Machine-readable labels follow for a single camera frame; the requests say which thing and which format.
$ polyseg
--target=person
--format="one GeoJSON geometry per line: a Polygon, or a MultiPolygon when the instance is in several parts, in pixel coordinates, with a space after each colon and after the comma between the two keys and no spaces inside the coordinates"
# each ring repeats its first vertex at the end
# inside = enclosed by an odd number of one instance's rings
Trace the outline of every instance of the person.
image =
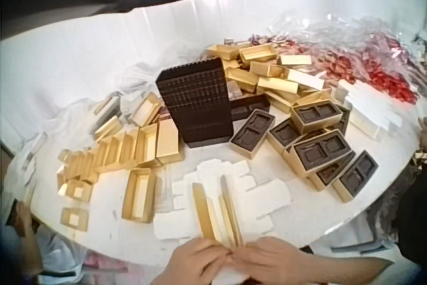
{"type": "Polygon", "coordinates": [[[208,285],[224,265],[262,284],[369,284],[392,263],[381,258],[327,258],[273,237],[228,250],[206,238],[178,247],[151,285],[208,285]]]}

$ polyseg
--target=brown box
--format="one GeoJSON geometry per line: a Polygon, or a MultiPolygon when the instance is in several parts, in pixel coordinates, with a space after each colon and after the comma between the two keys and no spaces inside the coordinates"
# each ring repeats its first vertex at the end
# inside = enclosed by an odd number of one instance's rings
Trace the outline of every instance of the brown box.
{"type": "Polygon", "coordinates": [[[341,120],[341,110],[330,100],[291,107],[291,118],[301,134],[335,125],[341,120]]]}
{"type": "Polygon", "coordinates": [[[250,93],[254,93],[258,83],[258,76],[243,69],[228,68],[226,71],[227,80],[234,80],[239,87],[250,93]]]}
{"type": "Polygon", "coordinates": [[[157,178],[149,168],[136,168],[129,173],[121,217],[134,222],[150,223],[154,216],[157,178]]]}
{"type": "Polygon", "coordinates": [[[65,189],[65,195],[79,202],[89,203],[92,195],[92,188],[93,186],[86,182],[69,180],[67,182],[67,188],[65,189]]]}
{"type": "Polygon", "coordinates": [[[159,112],[160,107],[161,100],[158,98],[158,96],[156,96],[154,93],[149,93],[131,115],[129,120],[139,127],[147,126],[159,112]]]}
{"type": "Polygon", "coordinates": [[[245,65],[249,65],[251,61],[269,61],[275,59],[277,56],[278,54],[271,43],[240,50],[240,57],[245,65]]]}
{"type": "Polygon", "coordinates": [[[300,137],[298,129],[290,118],[272,128],[267,134],[267,140],[280,155],[283,155],[286,148],[300,137]]]}
{"type": "Polygon", "coordinates": [[[251,61],[250,72],[262,77],[279,77],[283,73],[283,69],[271,63],[251,61]]]}
{"type": "Polygon", "coordinates": [[[312,58],[309,55],[280,55],[278,58],[278,65],[286,67],[296,67],[311,64],[312,58]]]}
{"type": "Polygon", "coordinates": [[[346,157],[330,164],[328,167],[311,174],[308,178],[320,192],[334,182],[334,180],[348,167],[348,165],[350,165],[355,156],[356,153],[351,152],[346,157]]]}
{"type": "Polygon", "coordinates": [[[290,108],[292,107],[292,103],[288,102],[286,99],[282,98],[278,94],[267,90],[265,92],[268,101],[277,109],[281,110],[284,113],[290,113],[290,108]]]}
{"type": "Polygon", "coordinates": [[[349,202],[359,194],[377,168],[378,164],[374,158],[364,150],[332,186],[343,202],[349,202]]]}
{"type": "Polygon", "coordinates": [[[80,230],[87,231],[87,223],[89,221],[89,213],[81,208],[63,208],[61,213],[61,224],[80,230]]]}
{"type": "Polygon", "coordinates": [[[207,54],[225,60],[234,60],[238,57],[239,50],[239,47],[235,46],[213,45],[207,49],[207,54]]]}
{"type": "Polygon", "coordinates": [[[291,147],[286,159],[297,176],[305,178],[348,155],[352,149],[337,129],[291,147]]]}
{"type": "Polygon", "coordinates": [[[154,123],[139,130],[135,150],[137,167],[154,168],[161,166],[160,161],[156,158],[158,128],[159,125],[154,123]]]}
{"type": "Polygon", "coordinates": [[[288,93],[297,93],[298,84],[293,81],[288,81],[280,78],[267,78],[260,77],[258,80],[258,87],[261,87],[264,91],[277,90],[285,91],[288,93]]]}
{"type": "Polygon", "coordinates": [[[275,117],[255,109],[230,142],[230,147],[243,156],[253,159],[261,148],[268,130],[274,125],[275,117]]]}
{"type": "Polygon", "coordinates": [[[173,119],[159,122],[156,157],[162,164],[184,159],[183,144],[173,119]]]}

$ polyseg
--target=hand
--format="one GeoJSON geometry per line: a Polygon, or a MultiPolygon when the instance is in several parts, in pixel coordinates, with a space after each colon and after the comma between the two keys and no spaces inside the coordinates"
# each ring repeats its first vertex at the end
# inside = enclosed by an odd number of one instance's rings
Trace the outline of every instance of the hand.
{"type": "Polygon", "coordinates": [[[427,117],[424,117],[424,119],[418,118],[418,123],[421,126],[420,147],[427,152],[427,117]]]}
{"type": "Polygon", "coordinates": [[[265,237],[235,249],[234,264],[262,284],[299,284],[306,282],[310,255],[287,242],[265,237]]]}
{"type": "Polygon", "coordinates": [[[229,250],[207,238],[195,238],[173,251],[166,269],[152,285],[208,285],[227,260],[229,250]]]}
{"type": "Polygon", "coordinates": [[[23,202],[18,202],[16,213],[18,218],[21,219],[24,228],[31,227],[31,213],[27,205],[23,202]]]}

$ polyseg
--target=plastic wrap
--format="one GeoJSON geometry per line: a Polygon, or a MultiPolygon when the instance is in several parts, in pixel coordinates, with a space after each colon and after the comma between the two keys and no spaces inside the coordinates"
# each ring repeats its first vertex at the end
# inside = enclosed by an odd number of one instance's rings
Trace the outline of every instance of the plastic wrap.
{"type": "Polygon", "coordinates": [[[359,79],[409,103],[427,92],[426,70],[379,19],[344,21],[329,15],[313,23],[281,16],[269,30],[272,36],[253,35],[250,41],[273,43],[283,55],[311,55],[313,65],[303,70],[331,85],[359,79]]]}

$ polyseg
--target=finger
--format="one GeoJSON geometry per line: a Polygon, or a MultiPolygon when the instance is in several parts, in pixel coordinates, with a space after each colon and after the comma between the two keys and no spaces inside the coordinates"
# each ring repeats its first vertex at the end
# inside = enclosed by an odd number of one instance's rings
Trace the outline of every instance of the finger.
{"type": "Polygon", "coordinates": [[[221,270],[222,266],[226,263],[227,256],[221,256],[214,260],[201,275],[202,284],[211,284],[216,274],[221,270]]]}

